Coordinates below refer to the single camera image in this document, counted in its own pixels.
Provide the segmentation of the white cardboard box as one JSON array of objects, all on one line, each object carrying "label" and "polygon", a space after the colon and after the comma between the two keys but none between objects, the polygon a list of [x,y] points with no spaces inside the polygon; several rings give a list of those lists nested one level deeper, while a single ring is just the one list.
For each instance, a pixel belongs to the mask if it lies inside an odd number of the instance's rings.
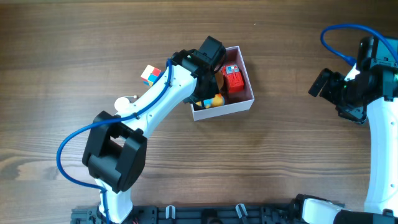
[{"label": "white cardboard box", "polygon": [[240,111],[249,110],[254,102],[254,94],[252,91],[250,79],[246,70],[244,59],[239,46],[227,47],[227,63],[235,63],[243,76],[244,89],[226,99],[225,105],[209,108],[209,109],[195,109],[191,105],[193,120],[198,121],[201,119],[213,118],[223,116],[226,114],[236,113]]}]

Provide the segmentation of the red toy truck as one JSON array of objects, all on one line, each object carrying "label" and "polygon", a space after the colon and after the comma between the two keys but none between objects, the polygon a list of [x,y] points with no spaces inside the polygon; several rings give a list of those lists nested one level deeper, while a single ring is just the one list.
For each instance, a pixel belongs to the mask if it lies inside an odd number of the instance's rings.
[{"label": "red toy truck", "polygon": [[243,76],[236,64],[225,65],[221,68],[221,72],[228,94],[234,94],[244,90]]}]

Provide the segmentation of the yellow duck toy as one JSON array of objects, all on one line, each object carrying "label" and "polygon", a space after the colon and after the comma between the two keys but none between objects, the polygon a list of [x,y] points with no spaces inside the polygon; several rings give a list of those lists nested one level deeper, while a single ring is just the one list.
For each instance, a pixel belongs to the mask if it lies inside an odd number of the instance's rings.
[{"label": "yellow duck toy", "polygon": [[208,108],[223,106],[225,104],[225,99],[222,96],[222,94],[219,93],[216,94],[213,98],[203,101],[198,101],[195,104],[202,109],[208,109]]}]

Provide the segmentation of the colourful two-by-two puzzle cube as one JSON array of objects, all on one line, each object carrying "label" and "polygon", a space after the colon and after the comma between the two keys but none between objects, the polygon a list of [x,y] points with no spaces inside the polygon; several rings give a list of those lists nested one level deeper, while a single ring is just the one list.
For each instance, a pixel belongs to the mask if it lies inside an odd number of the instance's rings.
[{"label": "colourful two-by-two puzzle cube", "polygon": [[153,67],[152,65],[147,65],[141,74],[141,79],[145,85],[152,86],[160,75],[161,70]]}]

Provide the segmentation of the white wooden rattle drum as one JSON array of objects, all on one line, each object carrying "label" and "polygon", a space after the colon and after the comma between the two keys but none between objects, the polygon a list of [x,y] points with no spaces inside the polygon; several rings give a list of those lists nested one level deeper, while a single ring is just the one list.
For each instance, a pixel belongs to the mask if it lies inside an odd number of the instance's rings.
[{"label": "white wooden rattle drum", "polygon": [[114,107],[117,111],[126,111],[130,107],[133,106],[136,100],[139,99],[139,96],[133,95],[133,96],[122,96],[119,97],[115,102],[114,102]]}]

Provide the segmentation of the brown plush toy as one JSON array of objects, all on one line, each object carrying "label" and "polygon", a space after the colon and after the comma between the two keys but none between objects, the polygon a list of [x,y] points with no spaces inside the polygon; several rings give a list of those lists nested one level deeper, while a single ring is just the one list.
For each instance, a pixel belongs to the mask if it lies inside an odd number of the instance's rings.
[{"label": "brown plush toy", "polygon": [[221,90],[224,86],[224,76],[222,72],[215,73],[216,84],[219,90]]}]

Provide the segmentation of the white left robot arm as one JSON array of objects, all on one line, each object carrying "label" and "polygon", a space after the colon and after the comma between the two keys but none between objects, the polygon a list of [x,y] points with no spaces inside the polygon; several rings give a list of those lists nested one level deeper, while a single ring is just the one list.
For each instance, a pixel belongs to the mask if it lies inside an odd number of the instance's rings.
[{"label": "white left robot arm", "polygon": [[109,223],[122,223],[133,209],[131,187],[146,163],[147,142],[180,103],[196,103],[218,92],[215,73],[226,48],[209,36],[199,49],[181,50],[167,60],[164,73],[135,102],[116,115],[98,114],[90,129],[82,163],[101,187],[99,212]]}]

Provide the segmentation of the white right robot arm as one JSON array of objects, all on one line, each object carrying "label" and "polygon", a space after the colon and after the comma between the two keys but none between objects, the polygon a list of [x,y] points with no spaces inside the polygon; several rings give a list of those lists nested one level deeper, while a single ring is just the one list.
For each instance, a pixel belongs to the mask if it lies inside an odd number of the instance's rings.
[{"label": "white right robot arm", "polygon": [[363,38],[347,75],[326,68],[308,92],[334,104],[340,117],[369,123],[369,187],[362,212],[297,195],[290,204],[289,218],[304,223],[397,223],[397,39]]}]

